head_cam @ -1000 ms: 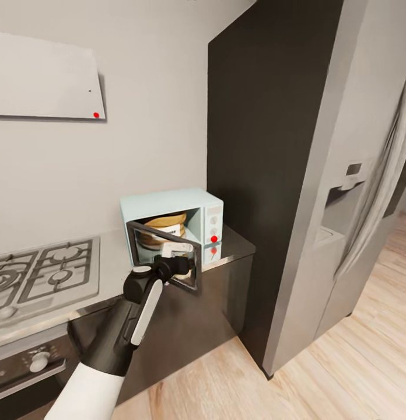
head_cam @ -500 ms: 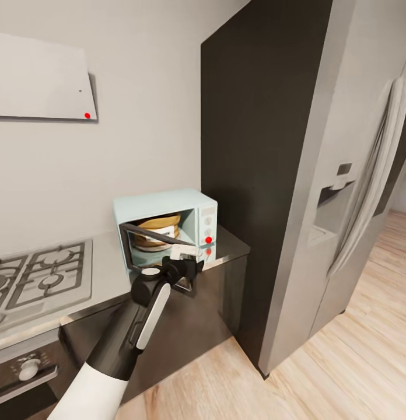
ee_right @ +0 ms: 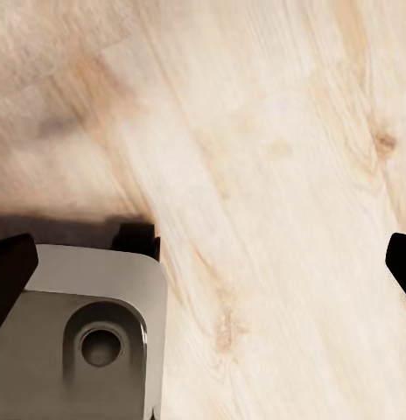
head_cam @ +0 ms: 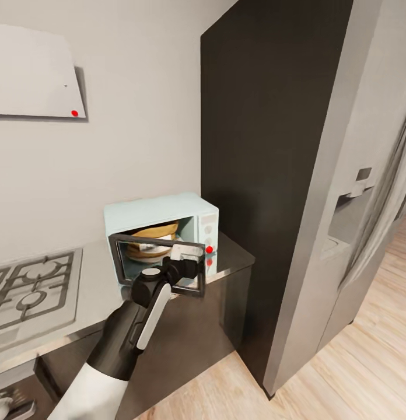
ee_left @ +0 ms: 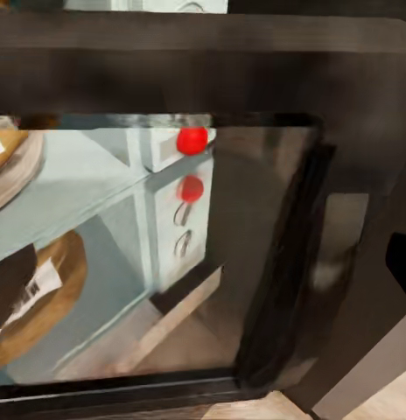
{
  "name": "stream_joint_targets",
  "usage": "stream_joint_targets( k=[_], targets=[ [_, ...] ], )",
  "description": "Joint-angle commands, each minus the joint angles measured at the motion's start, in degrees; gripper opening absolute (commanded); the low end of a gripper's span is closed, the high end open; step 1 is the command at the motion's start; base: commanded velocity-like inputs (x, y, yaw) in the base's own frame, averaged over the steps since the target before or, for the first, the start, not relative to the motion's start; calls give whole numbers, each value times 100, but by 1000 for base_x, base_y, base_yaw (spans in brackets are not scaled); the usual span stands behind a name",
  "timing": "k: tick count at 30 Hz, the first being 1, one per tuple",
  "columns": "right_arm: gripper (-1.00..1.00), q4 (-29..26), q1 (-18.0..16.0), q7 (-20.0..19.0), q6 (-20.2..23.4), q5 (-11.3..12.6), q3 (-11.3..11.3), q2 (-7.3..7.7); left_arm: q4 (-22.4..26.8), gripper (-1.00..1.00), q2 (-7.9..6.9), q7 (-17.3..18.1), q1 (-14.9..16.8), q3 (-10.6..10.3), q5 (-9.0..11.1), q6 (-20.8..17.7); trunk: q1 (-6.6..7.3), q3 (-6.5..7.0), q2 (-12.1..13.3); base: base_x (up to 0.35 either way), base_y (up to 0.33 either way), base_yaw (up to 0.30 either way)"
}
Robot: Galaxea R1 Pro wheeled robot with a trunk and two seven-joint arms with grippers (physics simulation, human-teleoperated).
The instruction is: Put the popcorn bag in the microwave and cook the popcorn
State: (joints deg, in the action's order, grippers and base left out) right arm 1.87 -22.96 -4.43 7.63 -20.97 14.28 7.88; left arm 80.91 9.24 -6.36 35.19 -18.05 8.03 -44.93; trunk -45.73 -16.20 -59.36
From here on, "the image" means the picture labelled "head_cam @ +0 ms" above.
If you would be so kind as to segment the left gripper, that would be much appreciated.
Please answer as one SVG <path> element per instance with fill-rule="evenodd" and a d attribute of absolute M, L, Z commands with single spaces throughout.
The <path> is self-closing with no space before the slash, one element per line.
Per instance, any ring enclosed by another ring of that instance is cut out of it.
<path fill-rule="evenodd" d="M 202 272 L 204 267 L 204 261 L 197 261 L 194 260 L 171 260 L 170 256 L 165 256 L 163 258 L 163 265 L 171 265 L 177 270 L 178 273 L 178 281 L 179 282 L 183 277 L 185 278 L 195 278 L 198 273 Z"/>

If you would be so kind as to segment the microwave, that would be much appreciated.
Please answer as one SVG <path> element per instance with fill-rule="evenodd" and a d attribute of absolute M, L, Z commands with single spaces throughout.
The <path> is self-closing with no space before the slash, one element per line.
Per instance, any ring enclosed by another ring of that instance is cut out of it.
<path fill-rule="evenodd" d="M 173 245 L 199 247 L 200 257 L 182 255 L 184 259 L 204 261 L 202 272 L 191 279 L 183 277 L 172 293 L 205 297 L 206 253 L 217 250 L 219 208 L 192 192 L 120 202 L 103 206 L 104 228 L 110 245 L 115 275 L 123 285 L 132 285 L 140 273 L 171 256 Z M 179 220 L 177 240 L 125 235 L 124 231 Z"/>

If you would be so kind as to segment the popcorn bag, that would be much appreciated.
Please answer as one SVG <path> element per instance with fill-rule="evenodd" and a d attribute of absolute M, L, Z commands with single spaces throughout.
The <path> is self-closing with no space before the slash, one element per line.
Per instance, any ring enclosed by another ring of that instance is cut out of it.
<path fill-rule="evenodd" d="M 171 220 L 150 226 L 140 227 L 124 231 L 124 235 L 134 235 L 142 237 L 152 237 L 157 239 L 177 240 L 175 232 L 178 228 L 179 220 Z"/>

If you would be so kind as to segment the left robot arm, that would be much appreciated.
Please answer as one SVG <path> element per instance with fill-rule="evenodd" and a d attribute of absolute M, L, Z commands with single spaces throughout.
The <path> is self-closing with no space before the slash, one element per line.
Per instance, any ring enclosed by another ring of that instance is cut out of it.
<path fill-rule="evenodd" d="M 199 247 L 174 244 L 163 266 L 140 273 L 126 300 L 107 319 L 103 336 L 47 420 L 114 420 L 138 355 L 142 355 L 170 297 L 183 277 L 195 278 L 204 261 Z"/>

